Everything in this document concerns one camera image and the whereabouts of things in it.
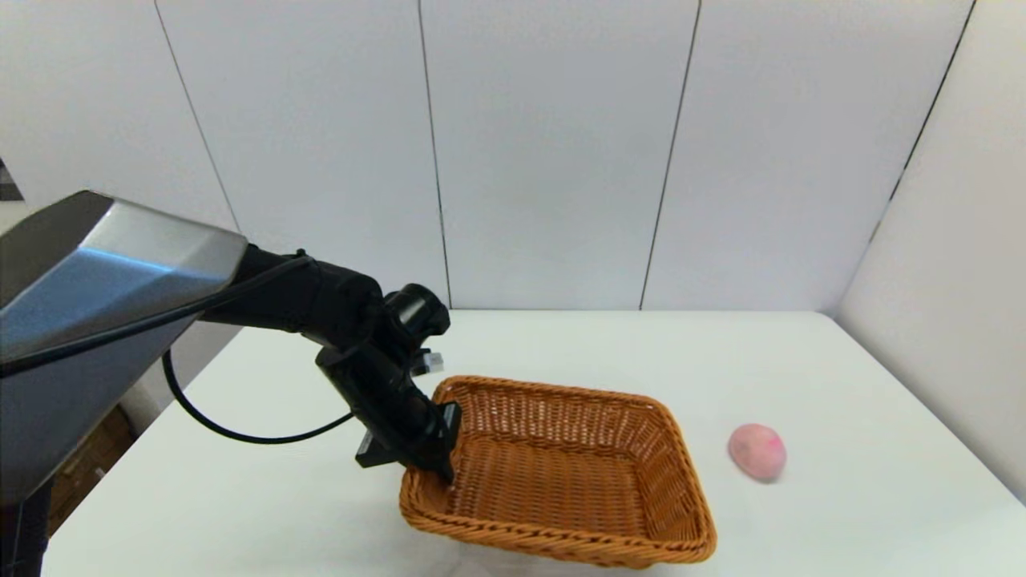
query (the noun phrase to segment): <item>pink ball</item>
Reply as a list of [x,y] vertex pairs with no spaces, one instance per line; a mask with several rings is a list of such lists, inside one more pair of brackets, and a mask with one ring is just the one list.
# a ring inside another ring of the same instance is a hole
[[787,462],[784,441],[777,431],[762,425],[738,427],[731,435],[727,449],[741,470],[759,480],[777,478]]

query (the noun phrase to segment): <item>panel seam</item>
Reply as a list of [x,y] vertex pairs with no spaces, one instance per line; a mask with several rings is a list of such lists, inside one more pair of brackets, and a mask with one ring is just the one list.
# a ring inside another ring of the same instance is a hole
[[448,249],[445,244],[445,215],[442,210],[442,187],[438,176],[438,148],[435,145],[435,115],[431,107],[431,81],[428,79],[428,47],[424,38],[424,2],[417,2],[417,22],[421,29],[421,55],[424,57],[424,88],[428,95],[428,124],[431,127],[431,156],[435,164],[435,192],[438,195],[438,226],[442,234],[442,262],[445,265],[445,292],[448,293],[449,309],[452,308],[452,283],[448,271]]
[[677,144],[677,130],[680,128],[680,113],[684,107],[684,91],[687,89],[687,75],[692,71],[692,56],[695,55],[695,40],[699,36],[699,18],[702,16],[702,0],[699,0],[695,10],[695,25],[692,28],[692,42],[687,48],[687,62],[684,64],[684,79],[680,84],[680,100],[677,102],[677,116],[673,123],[673,134],[670,138],[670,152],[666,159],[666,172],[663,175],[663,190],[659,195],[659,207],[656,209],[656,226],[652,231],[652,244],[648,247],[648,263],[644,269],[644,282],[641,284],[641,301],[638,303],[638,310],[644,307],[644,296],[648,290],[648,276],[652,273],[652,259],[656,253],[656,237],[659,235],[659,222],[663,216],[663,201],[666,199],[666,185],[670,180],[670,165],[673,162],[673,149]]
[[221,180],[221,171],[218,170],[218,163],[213,160],[213,153],[210,152],[210,145],[206,141],[206,134],[203,133],[203,126],[199,122],[199,116],[196,114],[196,107],[193,106],[192,97],[189,94],[189,88],[186,86],[186,79],[182,76],[182,68],[179,66],[179,59],[174,55],[174,48],[171,47],[171,37],[167,34],[167,27],[164,25],[164,16],[160,13],[160,6],[157,5],[157,0],[153,0],[153,8],[157,11],[157,20],[160,21],[160,29],[164,33],[164,41],[167,42],[167,51],[171,54],[171,62],[174,63],[174,72],[179,75],[179,82],[182,83],[182,91],[186,94],[186,102],[189,103],[189,111],[192,113],[193,121],[196,123],[196,129],[199,130],[199,138],[203,141],[203,149],[206,151],[206,157],[210,160],[210,167],[213,168],[213,176],[218,180],[218,186],[221,188],[221,195],[225,199],[225,204],[228,205],[228,213],[232,216],[232,222],[235,223],[235,230],[237,232],[242,232],[242,228],[239,227],[239,219],[235,216],[235,208],[232,206],[232,199],[228,197],[228,191],[225,190],[225,183]]

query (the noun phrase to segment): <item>basket rim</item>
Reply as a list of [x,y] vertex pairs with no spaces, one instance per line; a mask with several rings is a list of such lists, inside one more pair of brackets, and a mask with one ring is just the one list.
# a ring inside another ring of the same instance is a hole
[[[680,431],[680,427],[677,425],[676,421],[673,419],[673,414],[670,413],[669,409],[666,408],[662,402],[641,394],[633,393],[622,393],[606,390],[590,389],[585,387],[576,386],[565,386],[565,385],[553,385],[549,383],[532,383],[527,381],[516,381],[512,379],[502,379],[494,377],[480,377],[473,375],[457,375],[448,377],[438,384],[435,389],[433,399],[437,402],[441,400],[441,396],[447,393],[457,384],[466,384],[469,382],[481,382],[487,383],[489,385],[500,385],[504,387],[511,388],[531,388],[545,390],[549,389],[552,391],[558,391],[560,393],[570,393],[581,396],[587,396],[591,398],[606,398],[616,399],[622,402],[629,402],[631,405],[650,408],[656,410],[659,414],[659,418],[663,420],[664,425],[666,425],[666,430],[673,437],[673,444],[676,447],[676,454],[682,459],[682,465],[685,470],[695,471],[694,464],[692,463],[690,455],[687,453],[687,449],[684,446],[683,433]],[[606,545],[608,547],[633,547],[641,550],[649,550],[656,552],[659,550],[670,552],[670,553],[681,553],[686,555],[688,560],[692,561],[702,561],[708,559],[715,549],[716,545],[716,529],[712,522],[712,516],[709,512],[709,505],[705,498],[705,493],[702,491],[701,483],[699,482],[698,475],[696,474],[683,474],[685,483],[688,485],[693,494],[697,499],[697,515],[704,517],[701,520],[699,525],[699,535],[695,539],[689,540],[658,540],[650,539],[647,537],[637,537],[637,536],[624,536],[624,535],[613,535],[608,533],[597,533],[592,531],[578,531],[578,530],[566,530],[557,529],[553,527],[547,527],[543,525],[532,524],[532,523],[513,523],[513,522],[502,522],[502,521],[490,521],[481,520],[477,517],[469,517],[464,515],[457,515],[451,513],[438,512],[433,509],[426,508],[423,503],[421,496],[421,488],[426,478],[426,474],[423,471],[417,469],[407,469],[405,474],[403,474],[402,479],[402,499],[400,499],[400,505],[402,510],[402,515],[406,518],[407,523],[413,525],[423,525],[423,522],[434,522],[435,524],[444,525],[452,528],[465,528],[465,529],[480,529],[494,534],[508,534],[515,533],[518,535],[530,536],[530,537],[551,537],[558,538],[566,541],[571,541],[574,543],[588,544],[588,545]],[[644,559],[645,555],[641,550],[634,551],[635,556],[638,559]]]

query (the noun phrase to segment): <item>brown woven basket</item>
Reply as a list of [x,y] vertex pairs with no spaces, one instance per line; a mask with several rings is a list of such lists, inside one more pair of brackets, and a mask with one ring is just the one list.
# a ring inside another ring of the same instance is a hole
[[705,561],[716,530],[673,416],[645,396],[452,377],[456,480],[407,469],[412,527],[467,543],[603,567]]

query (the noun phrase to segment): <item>black cable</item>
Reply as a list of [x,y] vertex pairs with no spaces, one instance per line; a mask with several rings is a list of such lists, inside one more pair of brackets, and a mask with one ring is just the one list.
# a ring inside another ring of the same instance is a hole
[[297,443],[300,440],[306,440],[308,438],[313,438],[321,433],[327,432],[339,425],[345,423],[346,421],[353,418],[352,413],[348,413],[334,421],[324,425],[323,427],[316,428],[312,431],[307,431],[305,433],[293,434],[288,436],[252,436],[249,434],[243,434],[235,432],[231,429],[226,429],[225,427],[214,423],[208,419],[205,415],[199,412],[198,409],[193,407],[193,403],[186,398],[184,392],[182,392],[182,386],[179,385],[179,379],[174,376],[174,366],[171,362],[171,351],[170,349],[164,353],[161,357],[164,364],[164,378],[167,379],[167,387],[171,389],[171,394],[174,398],[182,405],[182,408],[186,410],[193,419],[196,419],[204,427],[210,429],[211,431],[227,436],[235,440],[241,440],[242,443],[252,443],[253,445],[285,445],[287,443]]
[[46,364],[47,362],[53,362],[81,352],[92,350],[96,347],[113,343],[114,341],[139,335],[140,333],[145,333],[162,324],[167,324],[168,322],[185,318],[189,315],[203,312],[208,308],[234,301],[246,293],[267,284],[275,278],[278,278],[286,272],[306,266],[312,262],[314,262],[314,260],[306,256],[306,254],[301,251],[297,254],[295,258],[208,297],[204,297],[197,301],[193,301],[139,320],[133,320],[120,326],[108,329],[107,331],[102,331],[100,333],[89,335],[88,337],[55,345],[50,348],[0,363],[0,377],[10,377],[12,375],[16,375],[17,373],[22,373],[23,371],[35,369],[36,367]]

